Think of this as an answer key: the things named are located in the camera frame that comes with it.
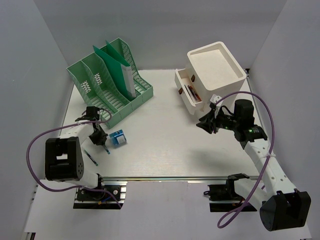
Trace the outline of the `red gel pen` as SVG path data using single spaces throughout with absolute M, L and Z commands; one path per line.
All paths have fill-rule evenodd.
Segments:
M 189 86 L 189 89 L 192 92 L 192 94 L 196 97 L 196 99 L 201 102 L 202 100 L 200 96 L 197 94 L 197 92 L 194 90 L 194 88 L 192 86 Z

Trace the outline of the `green file folder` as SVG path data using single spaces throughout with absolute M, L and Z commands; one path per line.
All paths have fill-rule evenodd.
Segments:
M 131 65 L 109 42 L 106 42 L 104 50 L 94 45 L 93 49 L 95 54 L 104 61 L 118 91 L 129 101 L 135 99 L 137 94 Z

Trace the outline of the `black gel pen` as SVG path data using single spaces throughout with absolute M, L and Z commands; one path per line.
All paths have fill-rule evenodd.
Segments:
M 198 98 L 197 93 L 196 93 L 195 90 L 193 89 L 193 87 L 190 86 L 190 85 L 188 85 L 187 87 L 188 87 L 189 91 L 191 92 L 192 96 L 194 97 L 195 101 L 196 101 L 196 102 L 199 102 L 200 100 L 199 100 L 199 98 Z

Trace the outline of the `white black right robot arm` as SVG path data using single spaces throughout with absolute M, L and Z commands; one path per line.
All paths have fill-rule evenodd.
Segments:
M 250 157 L 259 172 L 257 180 L 245 173 L 228 176 L 225 183 L 226 195 L 244 203 L 231 213 L 237 216 L 250 204 L 258 212 L 263 226 L 270 232 L 304 227 L 307 221 L 311 197 L 299 191 L 288 179 L 271 149 L 272 143 L 264 130 L 255 124 L 252 101 L 238 99 L 233 113 L 224 113 L 220 96 L 213 95 L 211 110 L 200 118 L 197 127 L 209 134 L 218 130 L 229 130 Z

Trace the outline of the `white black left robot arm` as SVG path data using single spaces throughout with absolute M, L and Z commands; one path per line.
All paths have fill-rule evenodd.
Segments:
M 88 106 L 85 114 L 77 118 L 76 125 L 67 133 L 45 142 L 45 177 L 49 181 L 68 182 L 88 188 L 88 193 L 99 200 L 105 196 L 102 177 L 85 168 L 83 154 L 88 153 L 82 144 L 87 140 L 95 146 L 106 146 L 109 135 L 99 122 L 106 110 Z

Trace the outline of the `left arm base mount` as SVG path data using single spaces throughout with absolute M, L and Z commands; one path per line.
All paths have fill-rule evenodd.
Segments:
M 120 210 L 124 204 L 127 183 L 99 178 L 97 190 L 76 190 L 73 209 L 76 210 Z

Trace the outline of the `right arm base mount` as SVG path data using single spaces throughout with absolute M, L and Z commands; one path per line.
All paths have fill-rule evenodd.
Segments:
M 232 174 L 227 177 L 223 184 L 210 184 L 208 190 L 203 192 L 209 199 L 211 213 L 227 213 L 241 207 L 245 198 L 235 192 L 234 182 L 242 179 L 252 179 L 244 173 Z

